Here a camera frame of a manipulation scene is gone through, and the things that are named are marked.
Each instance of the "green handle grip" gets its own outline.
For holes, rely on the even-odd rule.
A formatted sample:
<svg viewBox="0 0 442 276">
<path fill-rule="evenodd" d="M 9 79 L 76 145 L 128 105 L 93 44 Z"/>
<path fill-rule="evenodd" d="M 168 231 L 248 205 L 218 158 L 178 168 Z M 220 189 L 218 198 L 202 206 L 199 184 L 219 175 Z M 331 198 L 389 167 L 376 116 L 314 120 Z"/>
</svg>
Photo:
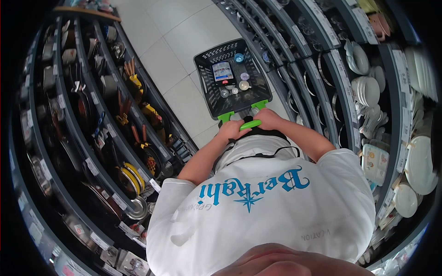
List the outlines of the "green handle grip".
<svg viewBox="0 0 442 276">
<path fill-rule="evenodd" d="M 260 125 L 260 124 L 261 124 L 261 120 L 253 120 L 253 121 L 250 121 L 250 122 L 248 122 L 248 123 L 243 124 L 243 125 L 240 127 L 240 131 L 241 131 L 241 130 L 245 130 L 245 129 L 251 129 L 251 128 L 256 127 L 256 126 L 258 126 L 258 125 Z"/>
</svg>

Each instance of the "tile floor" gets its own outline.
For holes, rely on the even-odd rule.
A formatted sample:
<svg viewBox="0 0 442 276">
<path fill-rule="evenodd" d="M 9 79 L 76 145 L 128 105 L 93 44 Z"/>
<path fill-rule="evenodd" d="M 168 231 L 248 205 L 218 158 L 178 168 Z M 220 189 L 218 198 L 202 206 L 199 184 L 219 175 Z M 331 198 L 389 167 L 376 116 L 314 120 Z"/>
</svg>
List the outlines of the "tile floor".
<svg viewBox="0 0 442 276">
<path fill-rule="evenodd" d="M 112 0 L 137 55 L 199 148 L 218 132 L 203 98 L 193 57 L 240 34 L 212 0 Z M 287 118 L 268 80 L 267 105 Z"/>
</svg>

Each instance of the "green cart handle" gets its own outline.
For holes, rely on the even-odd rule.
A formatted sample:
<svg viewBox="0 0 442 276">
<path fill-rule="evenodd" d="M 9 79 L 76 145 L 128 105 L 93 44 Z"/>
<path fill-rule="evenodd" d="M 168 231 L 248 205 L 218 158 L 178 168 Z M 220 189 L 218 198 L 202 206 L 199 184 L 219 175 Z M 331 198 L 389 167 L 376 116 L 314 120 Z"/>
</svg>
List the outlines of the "green cart handle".
<svg viewBox="0 0 442 276">
<path fill-rule="evenodd" d="M 251 107 L 252 107 L 252 108 L 253 108 L 253 107 L 258 107 L 259 110 L 261 110 L 261 109 L 263 109 L 264 107 L 266 107 L 266 103 L 268 103 L 268 102 L 269 102 L 268 100 L 263 100 L 263 101 L 260 101 L 260 102 L 256 102 L 256 103 L 252 104 Z M 229 112 L 229 113 L 225 113 L 225 114 L 223 114 L 223 115 L 218 116 L 218 119 L 221 120 L 223 123 L 225 123 L 225 122 L 230 121 L 230 116 L 232 116 L 233 114 L 235 114 L 234 111 Z M 261 120 L 253 120 L 253 121 L 250 121 L 250 122 L 248 122 L 248 123 L 243 124 L 243 125 L 240 127 L 240 131 L 241 131 L 241 130 L 244 130 L 244 129 L 251 129 L 251 128 L 256 127 L 256 126 L 258 126 L 258 125 L 260 125 L 260 124 L 262 124 Z"/>
</svg>

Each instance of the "hand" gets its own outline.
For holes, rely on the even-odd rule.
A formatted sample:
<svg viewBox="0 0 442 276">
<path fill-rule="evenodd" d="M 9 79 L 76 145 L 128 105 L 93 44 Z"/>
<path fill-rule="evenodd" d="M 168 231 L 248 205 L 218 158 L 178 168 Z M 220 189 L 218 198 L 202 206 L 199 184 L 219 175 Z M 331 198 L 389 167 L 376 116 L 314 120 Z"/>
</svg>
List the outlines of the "hand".
<svg viewBox="0 0 442 276">
<path fill-rule="evenodd" d="M 273 110 L 264 107 L 258 114 L 253 117 L 254 120 L 261 120 L 261 124 L 258 126 L 260 129 L 264 130 L 274 130 L 277 129 L 282 119 Z"/>
<path fill-rule="evenodd" d="M 244 129 L 240 131 L 240 127 L 244 124 L 244 120 L 239 121 L 228 121 L 223 123 L 218 134 L 215 137 L 222 139 L 225 142 L 228 142 L 229 139 L 239 139 L 247 132 L 251 131 L 251 129 Z"/>
</svg>

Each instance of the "blue star logo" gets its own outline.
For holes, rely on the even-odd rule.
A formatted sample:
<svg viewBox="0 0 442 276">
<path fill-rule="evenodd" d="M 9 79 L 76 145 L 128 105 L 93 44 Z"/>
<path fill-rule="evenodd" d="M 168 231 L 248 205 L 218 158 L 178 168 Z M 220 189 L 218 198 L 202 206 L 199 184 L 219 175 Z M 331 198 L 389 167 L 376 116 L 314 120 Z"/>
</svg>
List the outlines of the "blue star logo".
<svg viewBox="0 0 442 276">
<path fill-rule="evenodd" d="M 249 213 L 250 213 L 250 206 L 252 204 L 255 205 L 256 201 L 262 199 L 262 197 L 260 197 L 260 198 L 251 197 L 250 196 L 250 188 L 246 189 L 246 196 L 243 198 L 244 199 L 239 199 L 239 200 L 234 200 L 234 201 L 244 203 L 243 206 L 247 205 L 247 210 L 249 211 Z"/>
</svg>

